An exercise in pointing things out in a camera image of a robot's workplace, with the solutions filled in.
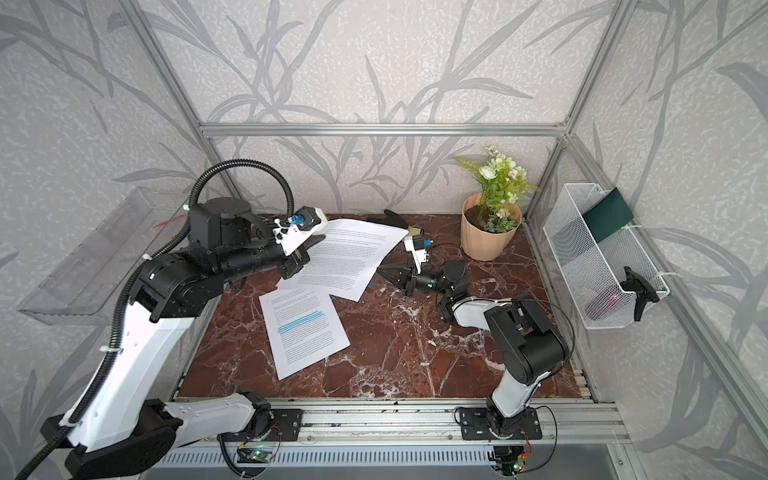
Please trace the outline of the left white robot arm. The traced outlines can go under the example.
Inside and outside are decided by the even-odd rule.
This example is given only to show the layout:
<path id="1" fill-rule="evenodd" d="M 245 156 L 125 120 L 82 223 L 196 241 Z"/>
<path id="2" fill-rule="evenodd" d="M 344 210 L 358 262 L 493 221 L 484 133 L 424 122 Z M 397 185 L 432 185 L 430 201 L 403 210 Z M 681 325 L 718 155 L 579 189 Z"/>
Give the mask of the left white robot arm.
<path id="1" fill-rule="evenodd" d="M 43 426 L 47 449 L 65 448 L 75 479 L 140 474 L 171 450 L 208 437 L 247 440 L 272 433 L 270 403 L 253 392 L 192 403 L 149 391 L 178 340 L 228 283 L 277 270 L 284 278 L 317 265 L 336 240 L 392 246 L 402 229 L 353 219 L 328 220 L 315 207 L 264 224 L 246 201 L 190 201 L 186 245 L 146 258 L 117 301 L 104 359 L 67 413 Z"/>

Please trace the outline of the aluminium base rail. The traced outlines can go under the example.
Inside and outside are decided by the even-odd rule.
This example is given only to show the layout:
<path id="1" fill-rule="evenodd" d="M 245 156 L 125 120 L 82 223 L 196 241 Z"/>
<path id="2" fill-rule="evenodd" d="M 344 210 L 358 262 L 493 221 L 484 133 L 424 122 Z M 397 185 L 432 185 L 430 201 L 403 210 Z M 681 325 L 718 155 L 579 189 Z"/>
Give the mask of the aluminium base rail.
<path id="1" fill-rule="evenodd" d="M 275 409 L 303 411 L 294 446 L 454 445 L 462 442 L 458 407 L 483 399 L 272 399 Z M 618 407 L 583 399 L 534 399 L 542 433 L 531 444 L 627 444 Z"/>

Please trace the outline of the clear acrylic wall shelf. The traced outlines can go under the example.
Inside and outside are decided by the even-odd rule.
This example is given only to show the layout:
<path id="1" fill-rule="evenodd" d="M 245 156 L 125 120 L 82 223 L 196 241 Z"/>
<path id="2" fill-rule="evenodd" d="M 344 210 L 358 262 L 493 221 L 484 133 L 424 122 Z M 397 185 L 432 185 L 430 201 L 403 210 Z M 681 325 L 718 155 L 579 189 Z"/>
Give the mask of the clear acrylic wall shelf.
<path id="1" fill-rule="evenodd" d="M 136 188 L 18 311 L 49 326 L 110 326 L 125 280 L 144 254 L 179 231 L 186 200 L 182 194 Z"/>

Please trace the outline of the highlighted printed paper document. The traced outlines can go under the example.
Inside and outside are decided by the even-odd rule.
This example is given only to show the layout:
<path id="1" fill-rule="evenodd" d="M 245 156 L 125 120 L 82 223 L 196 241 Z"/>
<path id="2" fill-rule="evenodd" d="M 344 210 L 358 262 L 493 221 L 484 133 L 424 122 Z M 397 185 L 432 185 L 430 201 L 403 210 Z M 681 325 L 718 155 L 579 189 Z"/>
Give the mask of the highlighted printed paper document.
<path id="1" fill-rule="evenodd" d="M 324 292 L 277 289 L 260 296 L 259 302 L 279 380 L 350 346 Z"/>

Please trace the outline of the terracotta flower pot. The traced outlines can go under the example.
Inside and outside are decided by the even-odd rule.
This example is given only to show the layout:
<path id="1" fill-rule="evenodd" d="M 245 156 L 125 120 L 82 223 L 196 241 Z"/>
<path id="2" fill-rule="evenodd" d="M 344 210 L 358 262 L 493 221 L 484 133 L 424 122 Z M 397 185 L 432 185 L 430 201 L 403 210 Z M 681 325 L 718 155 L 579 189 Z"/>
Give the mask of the terracotta flower pot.
<path id="1" fill-rule="evenodd" d="M 517 226 L 506 233 L 489 233 L 475 227 L 468 220 L 466 213 L 481 203 L 481 194 L 468 197 L 462 206 L 461 248 L 470 258 L 477 261 L 492 261 L 499 257 L 513 239 Z"/>

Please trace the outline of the plain printed paper document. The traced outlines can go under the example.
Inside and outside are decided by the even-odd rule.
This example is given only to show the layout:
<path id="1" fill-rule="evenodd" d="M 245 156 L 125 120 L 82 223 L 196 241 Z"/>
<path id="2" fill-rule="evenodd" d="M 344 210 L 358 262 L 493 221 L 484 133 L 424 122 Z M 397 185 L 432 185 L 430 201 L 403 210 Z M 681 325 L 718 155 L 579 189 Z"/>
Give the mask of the plain printed paper document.
<path id="1" fill-rule="evenodd" d="M 325 238 L 309 247 L 310 261 L 279 289 L 309 289 L 357 302 L 384 258 L 408 231 L 354 219 L 336 219 L 324 228 Z"/>

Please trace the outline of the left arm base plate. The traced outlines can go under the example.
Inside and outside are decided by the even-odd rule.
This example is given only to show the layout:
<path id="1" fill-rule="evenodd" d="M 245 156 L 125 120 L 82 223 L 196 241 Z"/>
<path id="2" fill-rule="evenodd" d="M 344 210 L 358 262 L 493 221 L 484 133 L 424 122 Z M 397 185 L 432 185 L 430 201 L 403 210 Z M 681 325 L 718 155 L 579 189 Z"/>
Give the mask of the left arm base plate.
<path id="1" fill-rule="evenodd" d="M 295 442 L 301 428 L 303 411 L 301 409 L 275 409 L 269 413 L 259 411 L 244 430 L 224 433 L 225 442 L 267 441 Z"/>

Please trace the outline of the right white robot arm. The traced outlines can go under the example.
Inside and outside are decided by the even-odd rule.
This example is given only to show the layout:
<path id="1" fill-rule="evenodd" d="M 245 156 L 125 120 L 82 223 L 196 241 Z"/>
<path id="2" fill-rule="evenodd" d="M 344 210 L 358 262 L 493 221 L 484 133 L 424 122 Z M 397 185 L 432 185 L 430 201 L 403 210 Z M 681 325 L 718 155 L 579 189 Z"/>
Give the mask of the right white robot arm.
<path id="1" fill-rule="evenodd" d="M 462 261 L 450 261 L 437 273 L 421 273 L 406 264 L 384 265 L 377 273 L 407 296 L 417 290 L 438 294 L 442 321 L 491 333 L 505 372 L 485 407 L 458 409 L 462 438 L 540 439 L 538 414 L 530 401 L 543 381 L 569 362 L 572 352 L 542 303 L 471 295 L 469 267 Z"/>

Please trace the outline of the green artificial plant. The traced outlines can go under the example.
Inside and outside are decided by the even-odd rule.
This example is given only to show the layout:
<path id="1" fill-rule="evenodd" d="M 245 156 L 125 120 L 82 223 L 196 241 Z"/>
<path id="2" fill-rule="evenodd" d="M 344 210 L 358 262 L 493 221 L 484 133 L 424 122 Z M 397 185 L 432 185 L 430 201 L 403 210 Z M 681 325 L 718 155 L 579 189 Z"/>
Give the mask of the green artificial plant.
<path id="1" fill-rule="evenodd" d="M 538 188 L 529 181 L 527 170 L 495 145 L 485 148 L 485 161 L 455 156 L 454 160 L 469 171 L 481 188 L 480 203 L 470 208 L 468 220 L 476 228 L 491 234 L 505 234 L 520 223 L 514 208 Z"/>

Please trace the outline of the dark green book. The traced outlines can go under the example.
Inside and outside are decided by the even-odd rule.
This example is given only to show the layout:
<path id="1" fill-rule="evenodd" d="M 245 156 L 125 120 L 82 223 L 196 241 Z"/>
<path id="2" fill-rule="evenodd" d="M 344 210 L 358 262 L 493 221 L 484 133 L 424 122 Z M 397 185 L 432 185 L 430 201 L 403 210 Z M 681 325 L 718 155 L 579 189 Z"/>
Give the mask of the dark green book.
<path id="1" fill-rule="evenodd" d="M 634 219 L 634 214 L 618 188 L 583 214 L 583 219 L 596 243 L 621 230 Z"/>

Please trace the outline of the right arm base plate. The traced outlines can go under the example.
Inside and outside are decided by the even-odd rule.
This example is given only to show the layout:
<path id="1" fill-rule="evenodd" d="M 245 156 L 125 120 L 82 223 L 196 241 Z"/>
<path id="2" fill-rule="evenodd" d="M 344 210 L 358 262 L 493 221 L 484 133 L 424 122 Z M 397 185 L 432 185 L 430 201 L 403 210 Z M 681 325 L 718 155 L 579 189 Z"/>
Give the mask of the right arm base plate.
<path id="1" fill-rule="evenodd" d="M 541 440 L 538 414 L 526 408 L 513 417 L 504 417 L 495 408 L 457 407 L 454 420 L 460 426 L 463 440 Z"/>

